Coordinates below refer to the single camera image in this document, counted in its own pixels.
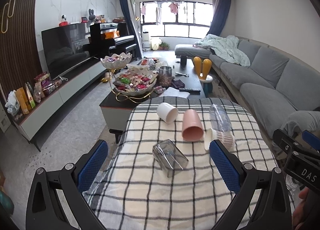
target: piano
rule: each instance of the piano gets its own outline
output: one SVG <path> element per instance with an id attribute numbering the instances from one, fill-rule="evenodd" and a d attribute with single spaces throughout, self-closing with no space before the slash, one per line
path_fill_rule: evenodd
<path id="1" fill-rule="evenodd" d="M 119 31 L 119 37 L 105 39 L 105 32 L 111 29 L 117 29 Z M 128 35 L 126 23 L 96 23 L 90 26 L 89 38 L 90 44 L 87 45 L 87 49 L 91 56 L 97 58 L 104 58 L 105 56 L 111 56 L 112 54 L 132 53 L 132 57 L 135 57 L 135 50 L 137 44 L 134 42 L 134 35 Z"/>

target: remote control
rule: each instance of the remote control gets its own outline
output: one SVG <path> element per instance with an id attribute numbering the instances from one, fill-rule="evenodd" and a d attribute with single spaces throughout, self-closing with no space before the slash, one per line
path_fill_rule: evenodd
<path id="1" fill-rule="evenodd" d="M 193 88 L 179 88 L 179 91 L 200 94 L 201 90 L 200 89 L 193 89 Z"/>

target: checkered cloth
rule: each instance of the checkered cloth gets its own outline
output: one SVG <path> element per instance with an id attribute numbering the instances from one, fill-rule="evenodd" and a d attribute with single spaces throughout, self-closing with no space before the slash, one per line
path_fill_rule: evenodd
<path id="1" fill-rule="evenodd" d="M 176 106 L 177 120 L 166 124 L 156 109 L 162 102 Z M 221 178 L 204 142 L 182 139 L 183 113 L 195 109 L 204 130 L 211 127 L 209 106 L 227 112 L 236 144 L 232 153 L 256 169 L 272 170 L 275 158 L 262 140 L 258 124 L 241 106 L 224 99 L 158 97 L 131 113 L 127 131 L 108 166 L 84 196 L 107 229 L 211 229 L 230 204 L 234 193 Z M 185 171 L 167 178 L 155 161 L 152 147 L 170 139 L 189 159 Z M 247 224 L 257 203 L 256 190 L 241 226 Z"/>

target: white paper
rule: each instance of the white paper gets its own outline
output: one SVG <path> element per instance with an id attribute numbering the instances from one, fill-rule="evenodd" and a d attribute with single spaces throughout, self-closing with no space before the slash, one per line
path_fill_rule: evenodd
<path id="1" fill-rule="evenodd" d="M 173 87 L 169 87 L 160 96 L 177 96 L 182 98 L 188 98 L 189 95 L 189 92 L 180 92 L 179 90 L 174 89 Z"/>

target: human hand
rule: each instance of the human hand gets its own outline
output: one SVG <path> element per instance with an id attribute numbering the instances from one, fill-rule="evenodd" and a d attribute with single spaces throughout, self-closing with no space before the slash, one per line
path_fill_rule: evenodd
<path id="1" fill-rule="evenodd" d="M 304 204 L 306 203 L 308 192 L 309 192 L 309 188 L 305 187 L 299 193 L 299 198 L 302 199 L 302 201 L 296 207 L 295 211 L 292 214 L 292 225 L 296 226 L 295 230 L 298 230 L 303 224 L 303 222 L 301 222 L 303 218 L 303 207 L 304 207 Z"/>

